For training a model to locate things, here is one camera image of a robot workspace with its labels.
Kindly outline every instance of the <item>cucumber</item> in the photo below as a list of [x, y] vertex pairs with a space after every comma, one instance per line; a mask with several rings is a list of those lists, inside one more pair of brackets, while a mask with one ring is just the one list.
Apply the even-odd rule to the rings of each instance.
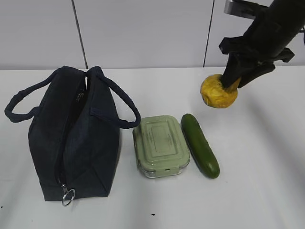
[[183, 115], [181, 129], [185, 140], [199, 169], [209, 178], [219, 176], [219, 164], [196, 118], [191, 114]]

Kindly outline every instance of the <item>white tabletop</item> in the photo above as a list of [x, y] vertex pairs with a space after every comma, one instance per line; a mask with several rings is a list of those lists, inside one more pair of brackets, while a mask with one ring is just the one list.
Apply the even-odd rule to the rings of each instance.
[[[104, 70], [133, 99], [142, 117], [192, 113], [220, 164], [205, 178], [191, 158], [177, 176], [148, 179], [136, 167], [132, 130], [109, 197], [45, 202], [28, 147], [31, 120], [0, 112], [1, 229], [303, 229], [305, 225], [305, 67], [277, 67], [239, 90], [227, 109], [206, 106], [202, 81], [223, 68]], [[0, 107], [52, 71], [0, 71]], [[16, 112], [39, 104], [46, 88]], [[114, 95], [120, 117], [131, 111]]]

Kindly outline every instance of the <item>green plastic lid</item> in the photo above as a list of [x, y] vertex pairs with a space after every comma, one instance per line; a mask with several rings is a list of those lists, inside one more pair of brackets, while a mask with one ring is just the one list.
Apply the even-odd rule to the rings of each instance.
[[133, 139], [138, 166], [150, 178], [179, 174], [189, 163], [189, 149], [172, 116], [143, 118]]

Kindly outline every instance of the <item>zipper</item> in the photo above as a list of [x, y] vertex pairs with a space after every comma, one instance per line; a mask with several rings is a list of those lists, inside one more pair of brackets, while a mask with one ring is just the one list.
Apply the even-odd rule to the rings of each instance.
[[71, 105], [71, 110], [68, 116], [68, 120], [65, 126], [65, 130], [63, 133], [63, 139], [61, 142], [61, 146], [59, 148], [59, 153], [55, 162], [55, 168], [54, 168], [54, 172], [55, 172], [55, 180], [58, 183], [59, 186], [61, 186], [62, 190], [63, 190], [63, 197], [61, 200], [61, 203], [63, 206], [68, 206], [75, 198], [75, 189], [68, 189], [67, 188], [67, 178], [66, 178], [66, 173], [65, 173], [65, 166], [64, 166], [64, 161], [63, 161], [63, 153], [64, 153], [64, 149], [65, 149], [65, 145], [66, 145], [66, 141], [67, 141], [67, 137], [68, 137], [68, 133], [70, 132], [70, 130], [73, 128], [74, 124], [76, 123], [84, 105], [85, 102], [87, 100], [87, 91], [86, 91], [86, 83], [85, 83], [85, 78], [83, 80], [83, 82], [81, 83], [79, 89], [78, 89], [78, 93], [77, 95], [74, 97], [74, 101], [73, 104]]

